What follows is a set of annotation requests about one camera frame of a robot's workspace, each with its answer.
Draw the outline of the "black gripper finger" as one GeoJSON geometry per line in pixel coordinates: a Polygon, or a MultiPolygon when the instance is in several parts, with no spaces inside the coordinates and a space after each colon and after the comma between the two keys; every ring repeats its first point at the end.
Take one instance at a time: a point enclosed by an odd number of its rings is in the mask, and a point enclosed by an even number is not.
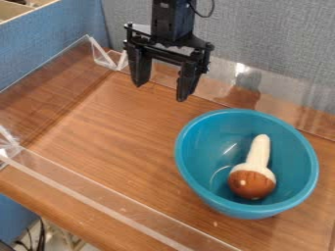
{"type": "Polygon", "coordinates": [[[145,48],[127,44],[131,78],[137,87],[149,81],[152,71],[152,56],[145,48]]]}
{"type": "Polygon", "coordinates": [[[187,97],[193,93],[197,86],[201,71],[197,69],[196,62],[184,62],[176,80],[176,101],[183,102],[187,97]]]}

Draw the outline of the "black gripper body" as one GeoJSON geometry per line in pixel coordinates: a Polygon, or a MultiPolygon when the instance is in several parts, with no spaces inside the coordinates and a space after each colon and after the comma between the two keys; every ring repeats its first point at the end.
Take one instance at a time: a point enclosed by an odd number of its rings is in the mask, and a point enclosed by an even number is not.
{"type": "Polygon", "coordinates": [[[124,50],[127,44],[135,44],[147,49],[152,59],[180,66],[184,62],[196,62],[201,74],[208,72],[210,57],[215,46],[211,42],[196,37],[192,32],[183,35],[176,41],[157,37],[151,33],[148,25],[128,23],[124,25],[127,39],[124,40],[124,50]]]}

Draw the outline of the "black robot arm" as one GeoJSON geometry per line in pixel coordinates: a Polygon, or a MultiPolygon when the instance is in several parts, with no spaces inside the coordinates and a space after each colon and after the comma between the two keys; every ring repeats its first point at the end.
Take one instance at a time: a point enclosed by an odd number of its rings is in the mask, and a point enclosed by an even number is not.
{"type": "Polygon", "coordinates": [[[131,78],[137,87],[151,78],[152,60],[180,66],[176,80],[176,101],[183,102],[195,92],[200,76],[210,71],[215,46],[193,34],[196,0],[153,0],[149,25],[127,23],[124,49],[131,78]]]}

